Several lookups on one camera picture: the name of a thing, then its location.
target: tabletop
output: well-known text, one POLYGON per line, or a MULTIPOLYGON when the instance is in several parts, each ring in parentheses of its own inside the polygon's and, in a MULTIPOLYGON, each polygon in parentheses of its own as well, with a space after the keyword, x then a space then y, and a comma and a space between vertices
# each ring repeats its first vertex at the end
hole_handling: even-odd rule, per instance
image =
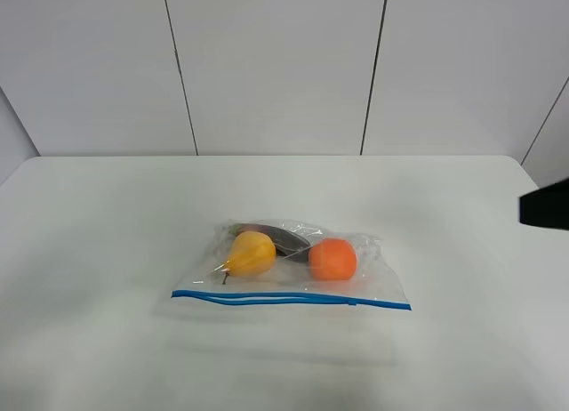
POLYGON ((39 157, 0 186, 0 408, 561 410, 569 233, 508 157, 39 157), (172 300, 227 219, 382 238, 413 311, 172 300))

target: yellow pear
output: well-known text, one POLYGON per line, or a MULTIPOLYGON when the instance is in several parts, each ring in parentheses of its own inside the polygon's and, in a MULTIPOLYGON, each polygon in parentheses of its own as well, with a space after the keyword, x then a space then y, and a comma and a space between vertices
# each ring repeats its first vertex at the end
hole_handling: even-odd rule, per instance
POLYGON ((253 276, 273 267, 275 259, 275 244, 267 235, 244 231, 233 242, 223 267, 230 276, 253 276))

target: eggplant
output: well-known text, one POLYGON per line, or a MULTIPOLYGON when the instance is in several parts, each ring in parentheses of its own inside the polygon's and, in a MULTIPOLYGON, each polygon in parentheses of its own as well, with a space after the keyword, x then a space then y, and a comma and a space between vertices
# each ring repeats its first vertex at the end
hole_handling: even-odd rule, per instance
POLYGON ((273 241, 276 253, 293 262, 309 262, 310 242, 296 233, 264 224, 234 224, 229 233, 238 236, 244 231, 259 231, 273 241))

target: plastic bag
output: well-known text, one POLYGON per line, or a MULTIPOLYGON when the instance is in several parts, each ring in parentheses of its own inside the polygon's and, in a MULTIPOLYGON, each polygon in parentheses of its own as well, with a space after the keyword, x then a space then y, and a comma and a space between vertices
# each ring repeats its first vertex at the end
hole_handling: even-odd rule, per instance
POLYGON ((292 220, 264 220, 246 224, 230 221, 215 229, 214 239, 200 265, 202 267, 197 274, 189 273, 178 284, 172 297, 191 297, 234 306, 367 304, 390 309, 411 309, 397 274, 383 261, 380 240, 365 234, 333 233, 292 220), (273 228, 292 232, 298 239, 293 240, 296 246, 301 241, 306 245, 296 248, 290 246, 286 233, 273 228), (228 276, 224 263, 228 260, 236 236, 244 230, 268 232, 276 245, 278 257, 270 270, 261 274, 228 276), (309 251, 325 238, 341 238, 351 244, 356 253, 357 268, 349 280, 314 280, 308 262, 309 251))

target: white wall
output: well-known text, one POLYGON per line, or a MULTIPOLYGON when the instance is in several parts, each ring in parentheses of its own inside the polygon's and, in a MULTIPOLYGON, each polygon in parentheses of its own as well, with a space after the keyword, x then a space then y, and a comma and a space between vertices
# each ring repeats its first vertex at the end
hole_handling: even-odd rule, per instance
POLYGON ((551 110, 523 167, 540 187, 569 177, 569 87, 551 110))
POLYGON ((200 154, 359 153, 383 0, 168 0, 200 154))
POLYGON ((569 72, 568 0, 388 0, 365 154, 521 162, 569 72))
POLYGON ((36 150, 0 89, 0 184, 36 150))
POLYGON ((164 0, 0 0, 0 42, 43 156, 195 154, 164 0))

